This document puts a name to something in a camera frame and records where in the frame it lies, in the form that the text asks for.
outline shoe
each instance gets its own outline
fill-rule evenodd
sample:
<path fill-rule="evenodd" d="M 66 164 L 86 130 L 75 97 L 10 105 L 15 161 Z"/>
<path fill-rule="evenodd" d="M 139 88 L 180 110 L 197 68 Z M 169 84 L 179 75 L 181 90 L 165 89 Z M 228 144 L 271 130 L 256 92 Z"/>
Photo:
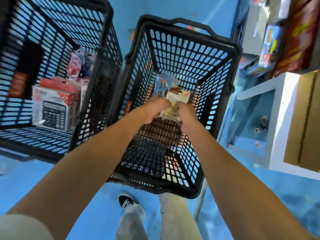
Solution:
<path fill-rule="evenodd" d="M 133 205 L 133 204 L 139 204 L 137 201 L 135 201 L 132 196 L 128 193 L 121 193 L 118 197 L 118 201 L 120 206 L 123 210 L 126 209 L 127 206 Z"/>

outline sleeve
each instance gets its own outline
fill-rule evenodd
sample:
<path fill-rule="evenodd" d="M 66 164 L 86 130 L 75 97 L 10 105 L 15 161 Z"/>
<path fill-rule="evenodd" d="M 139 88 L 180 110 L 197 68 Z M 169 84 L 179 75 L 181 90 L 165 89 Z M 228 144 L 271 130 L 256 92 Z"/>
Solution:
<path fill-rule="evenodd" d="M 54 240 L 38 220 L 20 214 L 0 216 L 0 240 Z"/>

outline light gray pants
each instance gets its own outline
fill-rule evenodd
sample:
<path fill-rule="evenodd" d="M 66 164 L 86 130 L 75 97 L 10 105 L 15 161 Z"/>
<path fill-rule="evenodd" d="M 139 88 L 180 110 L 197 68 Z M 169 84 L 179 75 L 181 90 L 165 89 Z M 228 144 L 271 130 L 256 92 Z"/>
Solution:
<path fill-rule="evenodd" d="M 190 214 L 185 198 L 164 193 L 159 195 L 161 204 L 161 239 L 201 240 L 198 226 Z M 143 227 L 146 214 L 141 205 L 128 205 L 120 220 L 117 240 L 148 240 Z"/>

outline black plastic shopping basket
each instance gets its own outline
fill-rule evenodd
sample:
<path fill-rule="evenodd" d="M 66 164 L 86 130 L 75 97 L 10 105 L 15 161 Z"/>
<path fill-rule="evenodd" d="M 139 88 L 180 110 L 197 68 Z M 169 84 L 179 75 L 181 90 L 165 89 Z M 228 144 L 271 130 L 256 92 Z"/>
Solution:
<path fill-rule="evenodd" d="M 0 146 L 56 163 L 69 150 L 105 128 L 122 66 L 107 0 L 6 0 L 0 6 Z M 33 127 L 32 101 L 8 91 L 25 40 L 44 48 L 38 78 L 66 76 L 71 52 L 84 47 L 96 63 L 73 133 Z"/>
<path fill-rule="evenodd" d="M 177 26 L 200 28 L 209 35 Z M 242 55 L 240 44 L 183 18 L 140 17 L 131 51 L 125 57 L 110 114 L 112 123 L 142 106 L 152 95 L 158 73 L 173 74 L 194 92 L 199 121 L 217 138 Z M 173 121 L 154 119 L 131 141 L 115 172 L 129 185 L 186 198 L 199 195 L 204 179 L 198 157 Z"/>

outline forearm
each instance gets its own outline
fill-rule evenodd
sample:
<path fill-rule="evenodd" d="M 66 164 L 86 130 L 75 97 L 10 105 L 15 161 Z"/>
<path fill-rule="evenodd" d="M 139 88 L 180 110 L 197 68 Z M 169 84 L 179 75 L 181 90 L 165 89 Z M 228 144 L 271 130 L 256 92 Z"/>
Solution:
<path fill-rule="evenodd" d="M 306 238 L 305 230 L 276 195 L 200 123 L 190 127 L 187 135 L 235 239 Z"/>
<path fill-rule="evenodd" d="M 143 110 L 135 109 L 66 154 L 8 214 L 34 217 L 55 239 L 65 239 L 114 171 L 144 119 Z"/>

